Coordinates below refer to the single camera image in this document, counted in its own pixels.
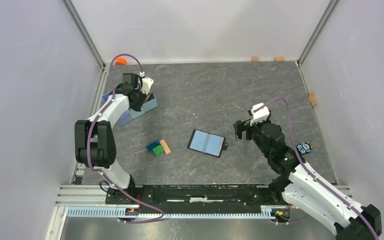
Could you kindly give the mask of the wooden block back left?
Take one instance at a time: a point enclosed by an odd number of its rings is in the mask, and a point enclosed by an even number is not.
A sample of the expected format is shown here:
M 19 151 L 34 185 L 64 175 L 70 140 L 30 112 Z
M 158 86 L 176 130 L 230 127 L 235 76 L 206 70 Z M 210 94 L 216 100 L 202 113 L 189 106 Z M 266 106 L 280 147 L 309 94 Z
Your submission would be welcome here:
M 252 56 L 251 57 L 251 62 L 258 62 L 259 58 L 257 56 Z

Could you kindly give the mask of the purple plastic bin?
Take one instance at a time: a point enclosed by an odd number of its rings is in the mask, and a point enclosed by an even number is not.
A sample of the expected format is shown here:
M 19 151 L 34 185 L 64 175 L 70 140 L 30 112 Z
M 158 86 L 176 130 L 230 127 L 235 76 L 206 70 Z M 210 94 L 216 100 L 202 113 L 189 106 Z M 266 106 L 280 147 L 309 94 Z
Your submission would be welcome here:
M 104 102 L 106 102 L 108 99 L 109 99 L 109 96 L 110 96 L 110 92 L 107 92 L 105 93 L 103 96 L 102 96 L 102 99 Z M 131 122 L 133 120 L 133 117 L 131 115 L 131 109 L 128 108 L 126 111 L 124 111 L 120 117 L 118 118 L 118 121 L 117 121 L 117 124 L 119 126 L 124 126 L 126 125 L 127 123 Z

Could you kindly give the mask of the light blue middle bin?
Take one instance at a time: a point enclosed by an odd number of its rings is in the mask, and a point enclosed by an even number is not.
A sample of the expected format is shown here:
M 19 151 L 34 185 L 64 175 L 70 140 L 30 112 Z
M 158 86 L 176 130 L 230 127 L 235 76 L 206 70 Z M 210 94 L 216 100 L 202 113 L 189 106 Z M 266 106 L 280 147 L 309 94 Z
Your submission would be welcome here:
M 144 113 L 146 113 L 146 111 L 143 109 L 141 111 L 135 111 L 135 110 L 129 108 L 127 111 L 128 111 L 128 113 L 132 119 L 136 119 L 136 118 L 140 117 L 141 115 L 143 115 Z

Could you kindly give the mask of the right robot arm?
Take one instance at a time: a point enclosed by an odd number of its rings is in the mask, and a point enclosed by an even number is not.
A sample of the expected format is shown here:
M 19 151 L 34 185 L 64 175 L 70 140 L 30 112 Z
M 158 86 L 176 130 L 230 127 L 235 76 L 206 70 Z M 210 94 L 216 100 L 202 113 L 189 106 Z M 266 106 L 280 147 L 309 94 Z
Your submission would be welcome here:
M 285 143 L 279 125 L 270 120 L 252 124 L 238 120 L 235 137 L 253 141 L 279 176 L 268 186 L 269 199 L 303 210 L 324 225 L 337 240 L 377 240 L 382 234 L 380 210 L 353 200 L 320 176 L 296 150 Z

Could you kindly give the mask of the blue owl toy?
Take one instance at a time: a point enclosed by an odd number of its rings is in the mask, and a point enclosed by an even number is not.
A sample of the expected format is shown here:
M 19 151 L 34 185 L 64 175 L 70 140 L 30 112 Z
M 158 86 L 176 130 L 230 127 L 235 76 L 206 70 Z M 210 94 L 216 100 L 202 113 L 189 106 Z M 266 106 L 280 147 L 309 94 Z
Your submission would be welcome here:
M 300 155 L 305 155 L 312 152 L 314 148 L 309 141 L 302 141 L 300 144 L 296 145 L 296 148 Z

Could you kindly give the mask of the black card holder wallet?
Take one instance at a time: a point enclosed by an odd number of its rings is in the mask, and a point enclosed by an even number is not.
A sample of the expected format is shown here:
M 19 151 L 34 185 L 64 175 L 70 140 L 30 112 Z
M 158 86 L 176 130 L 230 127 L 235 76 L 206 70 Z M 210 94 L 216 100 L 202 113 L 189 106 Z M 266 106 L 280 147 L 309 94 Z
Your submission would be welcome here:
M 227 150 L 228 143 L 223 136 L 194 129 L 187 148 L 202 154 L 220 158 L 222 152 Z

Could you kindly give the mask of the orange round object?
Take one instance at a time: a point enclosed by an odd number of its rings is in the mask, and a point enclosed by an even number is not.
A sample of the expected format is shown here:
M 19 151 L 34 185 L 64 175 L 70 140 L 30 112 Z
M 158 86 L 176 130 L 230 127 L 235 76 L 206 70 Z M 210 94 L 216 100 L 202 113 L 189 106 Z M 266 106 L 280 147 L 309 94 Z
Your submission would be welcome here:
M 118 57 L 114 61 L 114 65 L 126 65 L 126 64 L 127 64 L 127 60 L 123 57 Z

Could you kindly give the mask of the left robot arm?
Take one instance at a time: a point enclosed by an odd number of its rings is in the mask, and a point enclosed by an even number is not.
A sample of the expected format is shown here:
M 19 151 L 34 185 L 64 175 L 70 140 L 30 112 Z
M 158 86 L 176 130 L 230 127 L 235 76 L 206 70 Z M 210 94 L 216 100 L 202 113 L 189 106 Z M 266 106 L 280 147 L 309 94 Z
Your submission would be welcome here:
M 137 190 L 130 186 L 131 176 L 116 161 L 117 147 L 113 128 L 121 115 L 133 110 L 141 111 L 152 94 L 154 80 L 140 73 L 123 73 L 122 82 L 113 88 L 104 105 L 86 120 L 74 125 L 74 152 L 78 163 L 98 172 L 118 190 L 125 204 L 133 203 Z

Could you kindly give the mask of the blue toy brick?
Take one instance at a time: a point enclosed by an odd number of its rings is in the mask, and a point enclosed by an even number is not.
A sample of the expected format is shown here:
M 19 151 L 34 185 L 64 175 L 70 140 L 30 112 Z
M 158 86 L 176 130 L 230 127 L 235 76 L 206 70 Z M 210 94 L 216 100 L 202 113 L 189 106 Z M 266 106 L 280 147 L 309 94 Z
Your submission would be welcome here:
M 155 140 L 151 143 L 149 143 L 147 146 L 146 146 L 146 149 L 149 153 L 152 153 L 153 152 L 153 149 L 157 146 L 160 145 L 160 142 L 158 140 Z

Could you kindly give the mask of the light blue bin with cards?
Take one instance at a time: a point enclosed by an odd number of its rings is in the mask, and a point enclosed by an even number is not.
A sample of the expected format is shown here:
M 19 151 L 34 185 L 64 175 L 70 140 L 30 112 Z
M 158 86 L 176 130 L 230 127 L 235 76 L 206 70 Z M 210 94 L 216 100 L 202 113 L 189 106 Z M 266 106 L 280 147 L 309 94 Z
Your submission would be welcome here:
M 157 99 L 153 93 L 150 94 L 147 101 L 142 105 L 140 114 L 144 114 L 158 106 Z

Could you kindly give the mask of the wooden arch block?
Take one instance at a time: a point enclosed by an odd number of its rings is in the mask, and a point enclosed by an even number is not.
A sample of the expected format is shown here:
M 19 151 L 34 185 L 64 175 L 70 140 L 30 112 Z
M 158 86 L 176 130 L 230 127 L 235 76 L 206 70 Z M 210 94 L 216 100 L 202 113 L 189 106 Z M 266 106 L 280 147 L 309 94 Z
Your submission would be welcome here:
M 309 100 L 309 103 L 310 103 L 310 106 L 312 108 L 316 107 L 318 105 L 317 101 L 316 101 L 316 96 L 315 96 L 315 93 L 314 92 L 310 92 L 308 94 L 308 100 Z

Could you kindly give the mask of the green toy brick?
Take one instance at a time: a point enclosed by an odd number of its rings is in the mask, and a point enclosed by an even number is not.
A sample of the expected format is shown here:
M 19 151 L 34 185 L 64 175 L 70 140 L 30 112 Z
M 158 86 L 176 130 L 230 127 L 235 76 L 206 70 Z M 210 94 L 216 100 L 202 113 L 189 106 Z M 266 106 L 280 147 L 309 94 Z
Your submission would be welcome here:
M 152 149 L 152 152 L 158 157 L 165 153 L 164 148 L 161 145 L 157 145 Z

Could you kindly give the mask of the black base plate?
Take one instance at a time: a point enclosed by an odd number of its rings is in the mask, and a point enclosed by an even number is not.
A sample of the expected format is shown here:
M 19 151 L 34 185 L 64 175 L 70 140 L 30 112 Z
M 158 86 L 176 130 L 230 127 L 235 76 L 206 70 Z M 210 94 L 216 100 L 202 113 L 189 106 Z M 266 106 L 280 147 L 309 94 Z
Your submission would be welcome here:
M 137 185 L 128 190 L 108 188 L 107 205 L 126 205 L 139 214 L 257 214 L 262 206 L 291 209 L 267 185 L 257 184 L 196 184 L 196 185 Z

